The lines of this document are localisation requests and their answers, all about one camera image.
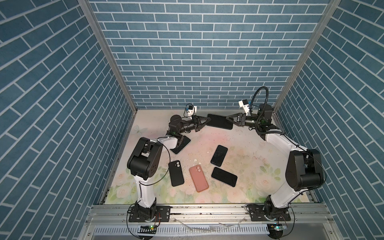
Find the black phone screen up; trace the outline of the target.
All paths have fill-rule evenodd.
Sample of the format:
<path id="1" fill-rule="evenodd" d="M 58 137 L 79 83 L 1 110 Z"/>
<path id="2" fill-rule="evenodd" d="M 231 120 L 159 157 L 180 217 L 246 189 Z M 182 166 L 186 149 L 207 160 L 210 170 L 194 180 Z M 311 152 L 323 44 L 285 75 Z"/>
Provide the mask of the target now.
<path id="1" fill-rule="evenodd" d="M 191 142 L 191 139 L 190 138 L 188 138 L 188 137 L 184 137 L 183 138 L 183 141 L 181 142 L 181 144 L 178 146 L 178 147 L 176 147 L 176 148 L 174 148 L 174 149 L 171 149 L 171 151 L 175 154 L 175 155 L 177 155 L 177 154 L 179 154 L 189 143 Z"/>

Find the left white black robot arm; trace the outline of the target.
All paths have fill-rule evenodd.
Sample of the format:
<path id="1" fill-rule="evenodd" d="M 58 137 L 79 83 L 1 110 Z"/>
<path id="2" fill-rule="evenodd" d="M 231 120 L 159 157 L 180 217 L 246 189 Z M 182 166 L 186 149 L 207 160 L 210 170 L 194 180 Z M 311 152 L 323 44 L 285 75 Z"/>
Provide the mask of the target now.
<path id="1" fill-rule="evenodd" d="M 198 132 L 210 121 L 209 117 L 197 115 L 192 115 L 187 120 L 179 115 L 173 115 L 165 136 L 156 140 L 145 137 L 138 140 L 127 163 L 127 168 L 134 176 L 138 190 L 138 200 L 131 209 L 130 221 L 150 222 L 160 216 L 153 190 L 153 185 L 156 184 L 153 176 L 158 169 L 163 149 L 170 153 L 170 150 L 180 147 L 186 139 L 183 133 L 189 133 L 192 130 Z"/>

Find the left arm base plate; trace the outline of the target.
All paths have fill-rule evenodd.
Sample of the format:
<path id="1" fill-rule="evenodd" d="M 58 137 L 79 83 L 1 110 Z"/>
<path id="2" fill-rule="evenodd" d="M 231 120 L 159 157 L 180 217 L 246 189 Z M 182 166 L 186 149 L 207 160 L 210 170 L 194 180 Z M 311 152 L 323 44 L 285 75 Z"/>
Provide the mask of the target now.
<path id="1" fill-rule="evenodd" d="M 128 221 L 130 223 L 144 223 L 152 222 L 157 218 L 157 222 L 169 222 L 171 214 L 170 206 L 155 206 L 150 208 L 144 208 L 139 204 L 134 204 L 128 213 Z"/>

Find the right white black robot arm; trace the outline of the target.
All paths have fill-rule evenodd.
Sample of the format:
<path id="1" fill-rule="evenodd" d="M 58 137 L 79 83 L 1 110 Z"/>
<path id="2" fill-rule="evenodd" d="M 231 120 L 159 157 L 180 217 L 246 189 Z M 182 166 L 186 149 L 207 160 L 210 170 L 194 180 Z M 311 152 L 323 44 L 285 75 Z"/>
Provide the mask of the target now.
<path id="1" fill-rule="evenodd" d="M 287 159 L 285 181 L 272 195 L 267 196 L 264 206 L 247 205 L 253 221 L 290 220 L 289 206 L 298 196 L 322 186 L 326 181 L 321 154 L 308 149 L 289 138 L 272 123 L 273 108 L 260 104 L 253 113 L 247 100 L 239 101 L 243 113 L 227 116 L 227 121 L 238 127 L 254 130 L 266 142 L 274 145 Z"/>

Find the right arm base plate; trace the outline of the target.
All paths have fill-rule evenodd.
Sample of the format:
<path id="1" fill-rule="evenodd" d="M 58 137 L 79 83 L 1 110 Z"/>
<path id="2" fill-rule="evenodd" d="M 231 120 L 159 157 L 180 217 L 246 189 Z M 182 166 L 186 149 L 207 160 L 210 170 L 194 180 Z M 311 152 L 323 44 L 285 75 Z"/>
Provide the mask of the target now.
<path id="1" fill-rule="evenodd" d="M 291 220 L 288 208 L 278 209 L 270 205 L 248 204 L 245 206 L 252 222 L 288 222 Z"/>

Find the black phone case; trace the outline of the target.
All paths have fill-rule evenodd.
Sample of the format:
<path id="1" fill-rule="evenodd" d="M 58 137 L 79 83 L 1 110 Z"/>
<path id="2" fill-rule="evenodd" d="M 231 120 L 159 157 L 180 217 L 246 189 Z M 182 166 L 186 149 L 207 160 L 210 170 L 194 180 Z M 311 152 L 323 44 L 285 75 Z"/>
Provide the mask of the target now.
<path id="1" fill-rule="evenodd" d="M 210 122 L 207 123 L 207 126 L 209 127 L 220 128 L 225 130 L 233 129 L 233 123 L 228 121 L 225 116 L 208 114 L 207 117 L 211 119 Z"/>
<path id="2" fill-rule="evenodd" d="M 179 160 L 169 163 L 169 173 L 172 187 L 181 186 L 185 183 L 181 162 Z"/>

